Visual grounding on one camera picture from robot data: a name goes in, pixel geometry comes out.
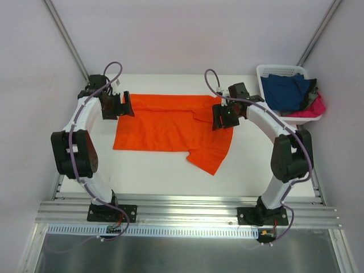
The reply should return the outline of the orange t shirt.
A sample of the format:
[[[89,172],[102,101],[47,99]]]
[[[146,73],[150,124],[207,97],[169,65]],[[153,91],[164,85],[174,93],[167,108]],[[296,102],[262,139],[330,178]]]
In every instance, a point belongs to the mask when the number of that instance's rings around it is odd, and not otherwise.
[[[119,117],[114,150],[187,152],[187,161],[215,175],[226,158],[233,129],[213,130],[209,95],[131,94],[134,116]]]

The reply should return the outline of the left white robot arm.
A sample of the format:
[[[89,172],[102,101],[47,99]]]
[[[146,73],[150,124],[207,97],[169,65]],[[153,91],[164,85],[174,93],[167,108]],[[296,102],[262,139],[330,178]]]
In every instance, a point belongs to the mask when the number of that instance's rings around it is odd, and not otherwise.
[[[105,75],[90,75],[77,96],[77,108],[69,123],[51,134],[51,145],[59,174],[78,182],[91,198],[89,222],[134,223],[136,205],[121,205],[114,191],[97,175],[98,155],[90,131],[98,115],[116,120],[134,116],[130,93],[114,94],[112,81]]]

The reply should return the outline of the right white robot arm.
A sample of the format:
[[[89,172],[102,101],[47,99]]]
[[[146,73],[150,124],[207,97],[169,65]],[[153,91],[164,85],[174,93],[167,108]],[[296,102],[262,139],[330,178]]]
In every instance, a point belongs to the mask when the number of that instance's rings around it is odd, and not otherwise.
[[[286,211],[284,200],[295,184],[311,178],[313,171],[312,138],[307,130],[298,130],[268,109],[259,95],[250,95],[244,83],[223,90],[217,87],[213,94],[221,98],[213,105],[213,130],[239,125],[244,118],[255,124],[273,144],[270,161],[272,178],[265,192],[253,208],[243,214],[249,225],[271,224]]]

